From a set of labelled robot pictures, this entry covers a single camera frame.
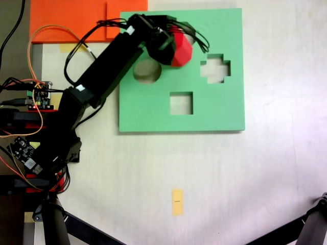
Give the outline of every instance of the orange wire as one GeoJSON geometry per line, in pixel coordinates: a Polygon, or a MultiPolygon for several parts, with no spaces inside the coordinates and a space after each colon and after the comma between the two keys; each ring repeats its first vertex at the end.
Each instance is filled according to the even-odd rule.
{"type": "Polygon", "coordinates": [[[21,176],[20,173],[18,173],[16,170],[14,170],[11,166],[8,165],[8,163],[0,156],[0,160],[8,167],[10,168],[14,173],[16,173],[17,175],[19,175],[22,179],[23,177],[21,176]]]}
{"type": "Polygon", "coordinates": [[[8,138],[8,137],[13,137],[13,136],[29,136],[29,135],[33,135],[33,134],[36,134],[36,133],[40,132],[40,130],[43,128],[43,117],[42,117],[42,114],[41,114],[39,108],[36,105],[35,98],[34,98],[34,91],[35,90],[33,90],[33,92],[32,92],[32,99],[33,99],[33,103],[34,103],[34,105],[36,107],[37,112],[40,114],[40,118],[41,118],[40,128],[37,131],[35,131],[34,133],[30,133],[30,134],[10,134],[10,135],[6,135],[6,136],[0,136],[0,138],[8,138]]]}
{"type": "Polygon", "coordinates": [[[34,79],[36,79],[36,75],[35,75],[35,72],[33,70],[33,67],[32,67],[32,61],[31,61],[31,46],[32,46],[32,41],[33,41],[33,38],[36,36],[36,34],[45,29],[45,28],[60,28],[60,29],[63,29],[63,30],[66,30],[66,31],[69,31],[70,33],[72,33],[78,40],[80,40],[79,36],[77,36],[77,34],[75,32],[73,32],[70,28],[68,27],[65,27],[65,26],[61,26],[59,24],[48,24],[48,25],[45,25],[43,27],[40,27],[39,29],[37,29],[31,36],[30,40],[29,40],[29,45],[27,47],[27,62],[28,62],[28,65],[29,65],[29,69],[30,69],[30,72],[31,72],[31,75],[34,79]]]}

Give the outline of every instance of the metal stand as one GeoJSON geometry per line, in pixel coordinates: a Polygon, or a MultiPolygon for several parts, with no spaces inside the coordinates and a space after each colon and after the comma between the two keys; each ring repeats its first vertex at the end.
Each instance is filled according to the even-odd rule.
{"type": "Polygon", "coordinates": [[[83,220],[65,212],[57,198],[50,193],[33,214],[35,222],[43,222],[46,245],[70,245],[68,234],[89,245],[125,245],[83,220]]]}
{"type": "Polygon", "coordinates": [[[327,231],[327,192],[306,215],[258,238],[247,245],[323,245],[327,231]]]}

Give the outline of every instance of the cable bundle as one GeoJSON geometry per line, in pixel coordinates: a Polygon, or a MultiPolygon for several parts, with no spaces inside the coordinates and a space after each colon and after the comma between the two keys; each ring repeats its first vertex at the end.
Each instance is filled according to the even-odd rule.
{"type": "Polygon", "coordinates": [[[182,23],[173,19],[168,20],[168,33],[183,33],[191,36],[195,42],[197,42],[204,53],[209,52],[210,44],[209,41],[197,30],[195,30],[191,25],[187,23],[182,23]]]}

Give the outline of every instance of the green shape sorter board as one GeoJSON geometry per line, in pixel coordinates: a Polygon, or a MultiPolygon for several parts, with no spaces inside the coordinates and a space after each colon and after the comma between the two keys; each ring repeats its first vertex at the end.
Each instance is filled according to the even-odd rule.
{"type": "Polygon", "coordinates": [[[120,132],[169,131],[239,131],[245,129],[243,88],[242,10],[212,9],[187,11],[125,12],[171,15],[187,21],[210,42],[208,54],[193,45],[191,61],[181,68],[162,67],[159,79],[151,84],[140,83],[133,76],[139,57],[120,83],[120,132]],[[230,76],[223,83],[208,83],[200,76],[200,64],[219,56],[230,62],[230,76]],[[193,114],[171,115],[170,95],[191,93],[193,114]]]}

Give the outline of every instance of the orange mat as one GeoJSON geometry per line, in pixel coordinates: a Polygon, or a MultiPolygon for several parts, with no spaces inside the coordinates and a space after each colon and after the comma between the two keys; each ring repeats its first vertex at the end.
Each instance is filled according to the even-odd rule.
{"type": "MultiPolygon", "coordinates": [[[[50,24],[71,28],[83,37],[98,20],[119,18],[120,12],[146,11],[147,0],[31,0],[30,36],[39,27],[50,24]]],[[[99,28],[87,42],[111,41],[119,28],[99,28]]],[[[59,29],[40,31],[33,43],[77,42],[70,33],[59,29]]]]}

